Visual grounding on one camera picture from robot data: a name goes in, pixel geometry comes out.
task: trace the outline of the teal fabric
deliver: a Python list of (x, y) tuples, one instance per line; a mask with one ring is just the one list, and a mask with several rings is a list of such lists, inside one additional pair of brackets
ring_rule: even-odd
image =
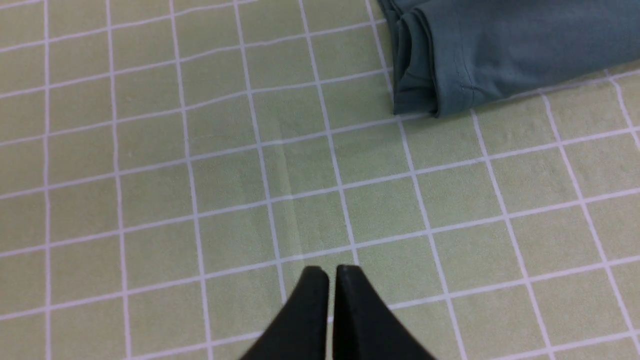
[(640, 0), (379, 0), (394, 112), (441, 117), (640, 58)]

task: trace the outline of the grid square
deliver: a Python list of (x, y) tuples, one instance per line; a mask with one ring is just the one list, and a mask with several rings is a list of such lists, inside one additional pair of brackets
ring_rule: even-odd
[(45, 358), (45, 318), (43, 313), (3, 320), (1, 324), (1, 358)]
[(112, 172), (113, 134), (110, 127), (102, 126), (49, 138), (50, 183), (64, 183)]
[(0, 99), (0, 142), (44, 133), (44, 92)]
[(107, 33), (52, 42), (49, 45), (49, 69), (52, 83), (109, 72)]
[(560, 90), (548, 95), (563, 139), (604, 133), (627, 126), (613, 85), (603, 83)]
[(113, 66), (116, 70), (174, 59), (169, 19), (113, 30)]
[(461, 291), (522, 278), (504, 222), (433, 235), (449, 291)]
[(638, 69), (640, 69), (640, 60), (624, 63), (622, 65), (612, 67), (609, 70), (611, 74), (617, 75), (624, 74), (625, 72), (636, 71)]
[(51, 241), (118, 229), (118, 197), (114, 179), (66, 186), (49, 192)]
[(111, 0), (110, 3), (113, 25), (153, 19), (170, 13), (167, 0)]
[(371, 12), (373, 13), (373, 19), (383, 20), (385, 16), (382, 13), (382, 8), (380, 7), (380, 5), (375, 1), (370, 1), (370, 3), (371, 3)]
[(0, 195), (43, 185), (44, 150), (42, 141), (13, 143), (0, 147)]
[(129, 316), (134, 355), (205, 341), (199, 282), (131, 295)]
[(238, 11), (247, 44), (305, 32), (297, 0), (260, 0), (238, 4)]
[(242, 95), (187, 111), (192, 155), (255, 144), (249, 99)]
[(511, 225), (530, 276), (600, 262), (578, 206), (513, 218)]
[(483, 106), (478, 125), (489, 154), (555, 142), (547, 109), (539, 95)]
[(311, 38), (320, 79), (340, 78), (382, 68), (370, 26)]
[(585, 197), (640, 186), (640, 152), (629, 135), (564, 147)]
[(459, 360), (458, 340), (449, 309), (444, 301), (393, 310), (404, 327), (431, 355), (438, 359)]
[(187, 105), (246, 90), (240, 50), (219, 51), (182, 63)]
[(0, 11), (0, 47), (44, 40), (44, 3), (22, 4)]
[(265, 147), (264, 162), (272, 197), (336, 186), (325, 136)]
[(635, 126), (640, 126), (640, 104), (637, 101), (640, 99), (640, 75), (620, 78), (617, 82), (622, 89), (622, 97), (631, 121)]
[(187, 12), (188, 10), (212, 6), (212, 5), (222, 5), (226, 4), (227, 0), (174, 0), (175, 1), (175, 11), (177, 13)]
[(369, 21), (367, 7), (361, 0), (302, 0), (309, 31), (343, 28)]
[(386, 304), (442, 294), (438, 270), (426, 236), (360, 248), (358, 260)]
[[(256, 150), (194, 161), (193, 177), (201, 212), (265, 199)], [(225, 191), (212, 192), (212, 188)]]
[(287, 296), (291, 296), (296, 287), (300, 274), (306, 266), (320, 266), (329, 274), (329, 309), (328, 316), (333, 316), (333, 304), (335, 302), (335, 272), (338, 265), (353, 264), (353, 256), (350, 251), (343, 251), (329, 255), (316, 256), (302, 260), (290, 261), (282, 264), (282, 276)]
[(44, 244), (43, 193), (0, 200), (0, 252)]
[(303, 38), (246, 50), (252, 88), (309, 83), (314, 80), (307, 41)]
[(101, 78), (50, 90), (51, 131), (111, 121), (111, 80)]
[(332, 128), (390, 119), (393, 103), (382, 74), (322, 86)]
[(406, 143), (416, 169), (436, 167), (482, 156), (469, 113), (445, 119), (403, 122)]
[(380, 46), (382, 46), (382, 52), (385, 56), (385, 64), (388, 67), (393, 66), (393, 44), (391, 42), (391, 33), (389, 33), (389, 27), (386, 23), (376, 25), (376, 31), (378, 32), (378, 38), (380, 39)]
[(337, 192), (278, 201), (273, 217), (283, 258), (349, 245)]
[(345, 184), (409, 171), (397, 124), (335, 134), (333, 146)]
[(193, 221), (127, 233), (125, 247), (129, 288), (198, 275)]
[(424, 230), (409, 177), (347, 189), (344, 196), (356, 242)]
[(233, 6), (176, 16), (175, 30), (182, 58), (240, 44)]
[(630, 338), (556, 352), (557, 360), (634, 360), (637, 357), (636, 347)]
[(207, 280), (211, 332), (224, 339), (264, 330), (281, 308), (275, 266)]
[(0, 315), (44, 306), (44, 251), (0, 258)]
[(56, 0), (49, 5), (49, 36), (84, 33), (107, 27), (102, 1)]
[(543, 348), (524, 286), (453, 299), (468, 358), (491, 359)]
[(500, 158), (492, 160), (492, 165), (510, 213), (577, 198), (558, 149)]
[(253, 106), (263, 142), (325, 130), (320, 97), (314, 85), (255, 93)]
[(122, 299), (52, 311), (51, 352), (54, 359), (125, 357)]
[(175, 65), (117, 75), (115, 82), (121, 119), (180, 107)]
[(120, 170), (184, 158), (182, 115), (174, 113), (118, 124)]
[(250, 339), (250, 340), (235, 341), (233, 343), (228, 343), (224, 345), (218, 345), (213, 348), (213, 352), (214, 354), (216, 354), (216, 359), (237, 360), (237, 359), (240, 359), (246, 353), (247, 350), (249, 350), (249, 348), (251, 347), (251, 345), (253, 345), (253, 343), (255, 343), (255, 341), (256, 341), (255, 339)]
[(201, 218), (200, 239), (207, 273), (275, 259), (266, 206)]
[(611, 269), (616, 278), (622, 300), (629, 311), (634, 327), (640, 327), (640, 261), (615, 266)]
[(627, 330), (604, 270), (535, 282), (533, 290), (552, 345)]
[(122, 212), (127, 227), (192, 214), (187, 166), (122, 176)]
[(0, 53), (0, 94), (44, 86), (44, 46)]
[(587, 205), (608, 259), (640, 255), (640, 194)]
[(51, 302), (122, 291), (117, 236), (51, 249)]
[(431, 227), (501, 214), (484, 163), (418, 175), (418, 183)]

